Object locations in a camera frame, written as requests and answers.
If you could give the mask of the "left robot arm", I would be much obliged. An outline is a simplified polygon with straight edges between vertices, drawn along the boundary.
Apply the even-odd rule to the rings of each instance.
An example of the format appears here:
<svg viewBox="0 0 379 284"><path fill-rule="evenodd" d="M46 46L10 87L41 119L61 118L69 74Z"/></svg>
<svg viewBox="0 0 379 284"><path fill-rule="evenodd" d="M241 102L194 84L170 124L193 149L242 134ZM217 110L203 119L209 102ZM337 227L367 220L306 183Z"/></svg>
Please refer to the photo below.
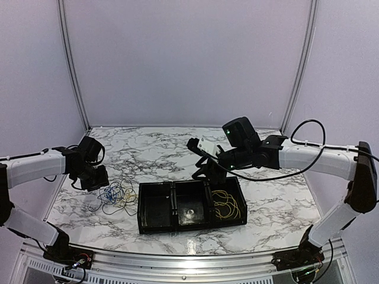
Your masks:
<svg viewBox="0 0 379 284"><path fill-rule="evenodd" d="M75 251L63 230L42 221L22 209L10 198L10 190L37 180L66 176L72 188L92 192L110 184L103 165L105 147L84 136L79 144L58 146L40 152L1 158L1 227L12 233L46 245L49 254L62 263L70 263Z"/></svg>

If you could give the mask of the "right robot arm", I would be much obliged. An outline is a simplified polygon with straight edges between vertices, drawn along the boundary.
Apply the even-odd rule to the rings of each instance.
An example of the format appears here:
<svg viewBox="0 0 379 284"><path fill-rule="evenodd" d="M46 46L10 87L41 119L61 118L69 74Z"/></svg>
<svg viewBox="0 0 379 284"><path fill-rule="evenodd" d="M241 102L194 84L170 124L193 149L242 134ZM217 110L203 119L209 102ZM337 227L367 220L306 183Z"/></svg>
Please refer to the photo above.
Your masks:
<svg viewBox="0 0 379 284"><path fill-rule="evenodd" d="M203 175L210 183L224 183L227 174L250 168L293 169L296 175L307 171L325 173L348 181L347 194L325 216L304 233L293 259L307 264L334 236L347 228L359 215L377 205L377 171L370 145L330 146L326 135L321 143L295 140L293 136L269 135L260 139L247 117L240 117L222 127L231 149L225 151L204 138L191 138L187 148L201 160L193 179Z"/></svg>

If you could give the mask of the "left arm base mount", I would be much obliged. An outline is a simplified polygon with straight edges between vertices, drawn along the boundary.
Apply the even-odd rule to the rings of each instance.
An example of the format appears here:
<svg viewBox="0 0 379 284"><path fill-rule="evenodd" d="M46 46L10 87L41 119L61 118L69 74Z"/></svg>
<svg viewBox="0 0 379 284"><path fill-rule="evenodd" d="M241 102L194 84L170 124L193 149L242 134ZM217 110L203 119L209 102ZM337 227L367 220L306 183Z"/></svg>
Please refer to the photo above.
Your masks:
<svg viewBox="0 0 379 284"><path fill-rule="evenodd" d="M72 266L78 261L84 260L84 263L80 264L79 267L88 270L92 267L94 252L92 250L72 246L64 248L63 251L59 251L47 246L44 249L43 257L66 266Z"/></svg>

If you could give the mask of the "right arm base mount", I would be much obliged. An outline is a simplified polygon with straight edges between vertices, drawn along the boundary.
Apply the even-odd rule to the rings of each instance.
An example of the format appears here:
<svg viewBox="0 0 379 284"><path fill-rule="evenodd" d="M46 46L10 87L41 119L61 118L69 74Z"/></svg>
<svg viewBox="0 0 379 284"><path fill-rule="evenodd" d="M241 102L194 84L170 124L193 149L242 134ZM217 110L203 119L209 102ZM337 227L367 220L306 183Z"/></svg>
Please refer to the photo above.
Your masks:
<svg viewBox="0 0 379 284"><path fill-rule="evenodd" d="M306 249L290 249L275 252L271 263L276 267L278 271L287 269L296 269L303 266L309 266L311 264L321 264L324 261L324 254L320 250Z"/></svg>

